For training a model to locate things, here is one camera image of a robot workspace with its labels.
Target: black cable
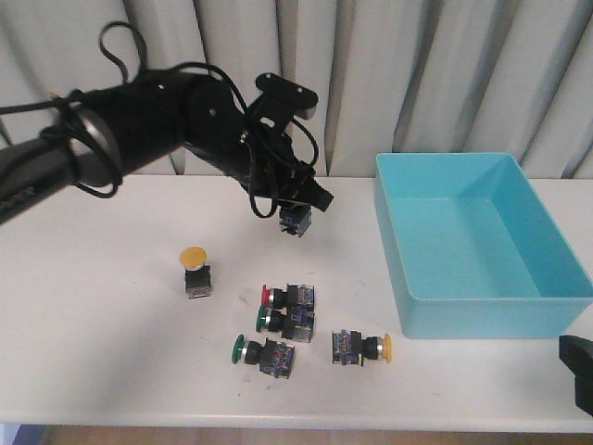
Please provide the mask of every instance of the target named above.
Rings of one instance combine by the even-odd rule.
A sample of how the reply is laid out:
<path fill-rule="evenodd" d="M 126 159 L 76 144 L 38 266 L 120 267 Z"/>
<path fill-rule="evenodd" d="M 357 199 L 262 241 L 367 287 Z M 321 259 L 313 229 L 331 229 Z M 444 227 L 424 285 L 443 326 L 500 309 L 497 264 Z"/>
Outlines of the black cable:
<path fill-rule="evenodd" d="M 6 126 L 4 125 L 4 122 L 2 121 L 2 118 L 0 118 L 0 135 L 2 135 L 2 138 L 4 139 L 4 142 L 6 142 L 6 144 L 8 146 L 12 146 L 12 138 L 10 137 L 10 134 L 8 133 L 8 129 L 6 128 Z"/>
<path fill-rule="evenodd" d="M 241 92 L 239 91 L 237 86 L 234 84 L 233 80 L 229 77 L 229 75 L 226 72 L 224 72 L 222 69 L 217 67 L 216 65 L 210 65 L 209 63 L 204 63 L 204 62 L 182 62 L 178 65 L 175 65 L 172 68 L 164 70 L 164 74 L 169 74 L 169 73 L 185 70 L 187 68 L 200 68 L 202 70 L 209 70 L 209 71 L 216 72 L 227 83 L 227 85 L 229 85 L 229 87 L 231 88 L 231 91 L 233 91 L 233 94 L 239 101 L 239 105 L 241 106 L 241 109 L 243 110 L 243 112 L 244 113 L 247 112 L 247 103 L 244 100 L 243 96 L 241 95 Z"/>
<path fill-rule="evenodd" d="M 132 31 L 133 36 L 136 38 L 136 50 L 138 51 L 138 58 L 140 59 L 140 65 L 138 67 L 138 73 L 136 74 L 136 77 L 144 74 L 147 70 L 148 52 L 146 50 L 146 40 L 141 32 L 139 32 L 133 25 L 125 21 L 111 21 L 105 25 L 99 33 L 99 49 L 101 50 L 101 53 L 120 69 L 121 82 L 128 83 L 128 68 L 126 67 L 126 64 L 119 57 L 115 56 L 111 51 L 106 49 L 105 44 L 103 43 L 105 34 L 112 28 L 127 28 L 128 30 Z"/>
<path fill-rule="evenodd" d="M 256 202 L 256 198 L 253 193 L 253 178 L 255 177 L 257 170 L 256 156 L 253 151 L 253 147 L 247 141 L 244 141 L 243 144 L 246 145 L 247 149 L 249 150 L 249 183 L 247 183 L 247 194 L 249 195 L 249 204 L 251 205 L 251 210 L 259 218 L 270 218 L 278 210 L 278 183 L 276 182 L 275 173 L 273 169 L 267 169 L 266 171 L 269 186 L 271 187 L 271 207 L 270 211 L 264 215 L 261 213 L 261 211 L 259 211 L 258 203 Z"/>
<path fill-rule="evenodd" d="M 311 162 L 309 164 L 306 164 L 310 167 L 314 166 L 317 163 L 317 159 L 319 158 L 319 146 L 317 145 L 317 141 L 315 140 L 315 138 L 313 137 L 313 134 L 311 134 L 311 132 L 307 129 L 307 127 L 305 127 L 305 125 L 303 125 L 302 123 L 300 123 L 299 121 L 297 121 L 296 119 L 292 119 L 292 123 L 294 123 L 294 125 L 301 131 L 303 132 L 303 134 L 309 139 L 309 141 L 311 142 L 311 146 L 313 147 L 313 159 L 311 160 Z"/>

